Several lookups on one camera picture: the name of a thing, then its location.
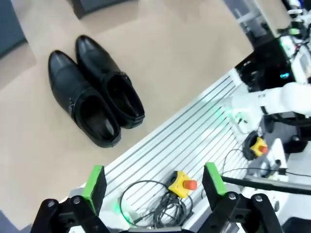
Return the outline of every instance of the metal bolt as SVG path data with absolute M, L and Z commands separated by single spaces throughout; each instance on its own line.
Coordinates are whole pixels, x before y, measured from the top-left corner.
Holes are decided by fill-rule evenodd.
M 230 193 L 230 194 L 229 194 L 229 199 L 230 199 L 230 200 L 235 200 L 236 197 L 235 197 L 235 195 L 234 195 L 233 193 Z
M 49 201 L 49 203 L 48 203 L 48 207 L 52 207 L 52 206 L 54 206 L 54 204 L 55 204 L 55 201 L 51 200 L 51 201 Z
M 257 195 L 257 196 L 255 196 L 255 200 L 258 202 L 262 202 L 262 197 Z
M 80 203 L 80 198 L 73 199 L 73 204 L 79 204 L 79 203 Z

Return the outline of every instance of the black leather shoe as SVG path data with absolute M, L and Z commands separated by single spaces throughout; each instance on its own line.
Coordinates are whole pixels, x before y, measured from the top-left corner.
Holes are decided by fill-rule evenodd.
M 107 103 L 70 57 L 58 50 L 52 52 L 49 77 L 59 105 L 96 145 L 112 147 L 121 139 L 120 126 Z
M 127 129 L 140 125 L 144 108 L 129 77 L 93 39 L 82 35 L 76 40 L 79 69 L 104 97 L 118 123 Z

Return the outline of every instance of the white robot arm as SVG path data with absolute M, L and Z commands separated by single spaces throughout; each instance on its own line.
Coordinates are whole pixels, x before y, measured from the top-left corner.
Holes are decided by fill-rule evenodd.
M 292 8 L 301 8 L 301 4 L 298 0 L 288 0 L 287 2 Z
M 266 115 L 296 112 L 311 116 L 310 84 L 288 83 L 283 87 L 233 95 L 230 98 L 231 108 L 236 110 L 261 111 Z

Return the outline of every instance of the black cable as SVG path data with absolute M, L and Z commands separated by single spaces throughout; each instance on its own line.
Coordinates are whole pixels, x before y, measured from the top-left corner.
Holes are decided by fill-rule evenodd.
M 241 167 L 241 168 L 235 168 L 229 171 L 225 171 L 223 172 L 221 175 L 231 172 L 231 171 L 235 171 L 235 170 L 244 170 L 244 169 L 257 169 L 257 170 L 264 170 L 264 171 L 274 171 L 274 172 L 279 172 L 279 170 L 273 170 L 273 169 L 264 169 L 264 168 L 259 168 L 259 167 Z M 291 174 L 291 175 L 295 175 L 295 176 L 304 176 L 304 177 L 311 177 L 311 175 L 304 175 L 304 174 L 297 174 L 297 173 L 293 173 L 293 172 L 289 172 L 289 171 L 285 171 L 285 173 L 287 174 Z
M 293 194 L 303 194 L 311 195 L 311 189 L 305 185 L 295 185 L 294 183 L 288 183 L 283 181 L 270 181 L 266 178 L 254 177 L 254 180 L 251 179 L 235 179 L 227 176 L 222 176 L 222 179 L 226 183 L 232 183 L 243 187 L 251 187 L 256 189 L 263 190 L 274 190 L 284 193 L 293 193 Z
M 131 222 L 130 220 L 128 220 L 125 215 L 124 212 L 122 210 L 122 199 L 124 197 L 124 194 L 134 185 L 138 184 L 138 183 L 156 183 L 156 184 L 160 184 L 163 187 L 166 188 L 167 192 L 161 197 L 161 200 L 158 204 L 158 206 L 155 208 L 154 211 L 149 212 L 148 214 L 139 217 L 138 219 L 135 219 L 134 222 Z M 187 211 L 187 207 L 184 204 L 184 202 L 181 200 L 181 198 L 179 198 L 175 193 L 171 192 L 169 190 L 169 188 L 161 182 L 158 181 L 152 181 L 152 180 L 143 180 L 143 181 L 137 181 L 132 183 L 131 185 L 129 185 L 122 193 L 121 197 L 120 197 L 120 212 L 123 215 L 124 219 L 132 226 L 136 226 L 136 227 L 152 227 L 152 228 L 163 228 L 163 227 L 173 227 L 173 226 L 181 226 L 185 220 L 187 220 L 191 213 L 192 213 L 192 208 L 193 208 L 193 200 L 190 196 L 188 196 L 190 199 L 190 203 L 191 206 L 189 208 L 189 210 Z M 166 213 L 166 211 L 173 209 L 174 213 L 173 215 L 169 215 Z M 164 217 L 164 215 L 167 215 L 171 218 L 171 220 L 168 223 L 163 223 L 162 222 L 162 218 Z M 138 222 L 142 221 L 144 218 L 152 216 L 153 218 L 153 222 L 151 225 L 147 225 L 147 226 L 139 226 L 137 225 Z
M 223 171 L 225 170 L 225 161 L 226 161 L 228 155 L 229 155 L 232 151 L 240 151 L 241 153 L 243 153 L 243 151 L 242 151 L 241 149 L 232 149 L 232 150 L 230 150 L 230 151 L 227 153 L 227 155 L 225 156 L 224 165 L 223 165 Z
M 286 171 L 286 173 L 287 173 L 287 174 L 294 175 L 294 176 L 305 176 L 305 177 L 311 177 L 310 175 L 297 174 L 297 173 L 292 173 L 292 172 L 289 172 L 289 171 Z
M 251 133 L 253 133 L 253 132 L 256 132 L 257 135 L 259 136 L 259 129 L 260 129 L 260 123 L 259 123 L 258 128 L 257 128 L 256 131 L 251 131 L 251 132 L 243 133 L 243 134 L 251 134 Z M 243 144 L 245 144 L 246 139 L 240 144 L 240 146 L 242 146 Z M 230 150 L 230 151 L 227 153 L 227 155 L 225 156 L 225 160 L 224 160 L 224 164 L 223 164 L 223 171 L 225 170 L 225 162 L 226 162 L 226 160 L 227 160 L 228 155 L 229 155 L 232 151 L 237 151 L 237 150 L 240 151 L 240 152 L 242 152 L 242 154 L 244 155 L 244 151 L 241 150 L 241 149 L 232 149 L 232 150 Z
M 202 189 L 202 191 L 201 191 L 201 199 L 203 199 L 204 197 L 203 197 L 203 192 L 204 192 L 205 190 L 204 190 L 204 188 Z

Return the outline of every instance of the green gripper pad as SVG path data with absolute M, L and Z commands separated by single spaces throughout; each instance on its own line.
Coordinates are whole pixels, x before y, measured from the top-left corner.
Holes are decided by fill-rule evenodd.
M 107 181 L 104 167 L 102 165 L 95 165 L 83 189 L 82 197 L 87 201 L 96 215 L 101 210 L 106 189 Z
M 220 176 L 217 167 L 215 166 L 214 163 L 206 163 L 205 167 L 207 168 L 213 182 L 214 182 L 214 186 L 216 188 L 217 193 L 220 196 L 225 195 L 228 191 L 227 191 L 227 187 L 225 186 L 222 177 Z

